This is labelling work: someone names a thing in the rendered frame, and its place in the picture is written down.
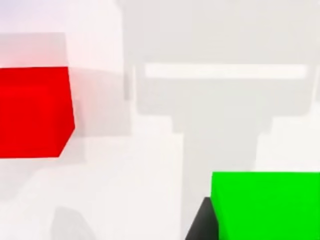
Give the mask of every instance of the green cube top face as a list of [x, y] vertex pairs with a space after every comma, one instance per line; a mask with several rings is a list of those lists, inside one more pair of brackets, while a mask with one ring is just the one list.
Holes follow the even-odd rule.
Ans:
[[219, 240], [320, 240], [320, 173], [214, 172]]

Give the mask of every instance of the white stripe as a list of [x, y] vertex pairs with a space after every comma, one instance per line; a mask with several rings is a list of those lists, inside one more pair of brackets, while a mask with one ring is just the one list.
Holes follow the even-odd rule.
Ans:
[[160, 79], [304, 79], [303, 64], [167, 64], [146, 63], [147, 78]]

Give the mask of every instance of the cube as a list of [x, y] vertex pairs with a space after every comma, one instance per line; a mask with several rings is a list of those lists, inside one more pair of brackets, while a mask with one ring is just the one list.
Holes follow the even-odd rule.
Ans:
[[74, 129], [68, 67], [0, 68], [0, 158], [59, 157]]
[[320, 173], [214, 172], [219, 240], [320, 239]]

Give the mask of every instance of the black side of cube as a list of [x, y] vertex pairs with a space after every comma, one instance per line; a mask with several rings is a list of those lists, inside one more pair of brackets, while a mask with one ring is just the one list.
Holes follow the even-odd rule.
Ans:
[[219, 240], [218, 219], [210, 197], [205, 197], [185, 240]]

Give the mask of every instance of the red cube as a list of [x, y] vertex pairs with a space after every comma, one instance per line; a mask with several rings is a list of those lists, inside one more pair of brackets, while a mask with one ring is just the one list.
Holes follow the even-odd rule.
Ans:
[[59, 157], [74, 129], [68, 67], [0, 68], [0, 158]]

